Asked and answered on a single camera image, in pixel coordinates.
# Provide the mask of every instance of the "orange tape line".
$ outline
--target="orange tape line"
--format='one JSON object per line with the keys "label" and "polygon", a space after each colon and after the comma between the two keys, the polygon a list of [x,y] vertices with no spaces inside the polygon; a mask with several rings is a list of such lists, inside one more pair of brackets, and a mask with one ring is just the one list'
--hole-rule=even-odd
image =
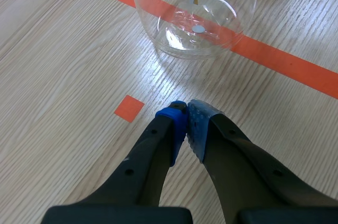
{"label": "orange tape line", "polygon": [[[135,7],[134,0],[118,0],[124,4]],[[156,0],[161,6],[152,6],[157,3],[148,3],[150,13],[162,15],[163,10],[159,8],[172,8],[164,1]],[[223,27],[224,36],[231,34],[229,30]],[[232,49],[233,52],[248,58],[262,66],[279,72],[291,79],[303,83],[313,89],[325,93],[338,99],[338,74],[298,58],[290,53],[281,51],[277,48],[259,42],[248,36],[244,36],[239,43]]]}
{"label": "orange tape line", "polygon": [[131,123],[134,121],[138,113],[141,111],[143,108],[144,103],[131,97],[131,96],[126,96],[120,105],[117,107],[115,110],[115,114],[124,120],[128,121]]}

